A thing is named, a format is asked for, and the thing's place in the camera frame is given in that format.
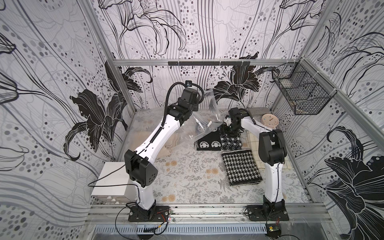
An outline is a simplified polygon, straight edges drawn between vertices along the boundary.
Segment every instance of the pink clock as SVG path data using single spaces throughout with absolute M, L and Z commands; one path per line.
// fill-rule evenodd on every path
M 272 129 L 276 129 L 279 125 L 279 119 L 275 115 L 267 113 L 262 116 L 262 124 Z

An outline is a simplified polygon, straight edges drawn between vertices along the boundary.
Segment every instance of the white box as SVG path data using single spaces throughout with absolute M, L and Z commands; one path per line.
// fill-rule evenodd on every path
M 101 170 L 99 178 L 108 175 L 116 169 L 122 167 L 125 162 L 106 162 Z M 125 167 L 112 173 L 96 182 L 96 186 L 106 185 L 119 185 L 119 184 L 132 184 L 129 179 L 129 174 L 126 172 Z M 115 186 L 115 187 L 95 187 L 92 191 L 92 196 L 97 197 L 103 202 L 109 203 L 126 203 L 135 201 L 137 188 L 132 185 Z

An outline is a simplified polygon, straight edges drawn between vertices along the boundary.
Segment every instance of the metal grille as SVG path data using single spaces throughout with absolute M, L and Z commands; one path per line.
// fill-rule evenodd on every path
M 151 229 L 156 224 L 138 224 L 133 225 L 117 225 L 121 234 L 150 234 L 144 232 L 145 229 Z M 156 232 L 162 232 L 165 224 Z M 97 225 L 95 233 L 111 233 L 118 234 L 114 225 Z M 247 224 L 169 224 L 163 234 L 173 235 L 208 235 L 208 234 L 265 234 L 265 224 L 247 223 Z
M 301 64 L 287 63 L 278 69 L 272 78 L 295 115 L 316 115 L 332 98 Z

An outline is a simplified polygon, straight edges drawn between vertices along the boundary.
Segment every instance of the black wire basket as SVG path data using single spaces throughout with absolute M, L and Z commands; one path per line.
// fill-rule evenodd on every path
M 295 115 L 316 115 L 332 98 L 299 63 L 287 63 L 272 78 Z

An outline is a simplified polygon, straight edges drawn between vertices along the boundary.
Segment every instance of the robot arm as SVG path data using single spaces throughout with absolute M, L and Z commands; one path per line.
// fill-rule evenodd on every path
M 283 132 L 272 129 L 251 118 L 245 109 L 232 108 L 226 118 L 228 127 L 224 129 L 227 133 L 237 133 L 238 130 L 246 129 L 259 138 L 258 153 L 265 164 L 266 189 L 264 195 L 265 213 L 274 209 L 279 211 L 285 208 L 281 187 L 281 170 L 284 157 L 287 155 Z
M 153 218 L 156 207 L 151 185 L 158 173 L 153 165 L 156 156 L 170 136 L 180 128 L 184 121 L 189 119 L 192 111 L 198 110 L 198 105 L 203 98 L 203 91 L 200 101 L 198 102 L 197 90 L 185 88 L 177 104 L 174 103 L 166 107 L 162 122 L 159 123 L 144 143 L 137 147 L 135 151 L 128 150 L 124 154 L 126 172 L 129 174 L 132 184 L 137 186 L 137 200 L 139 201 L 137 202 L 136 200 L 136 205 L 139 215 L 143 219 L 149 220 Z

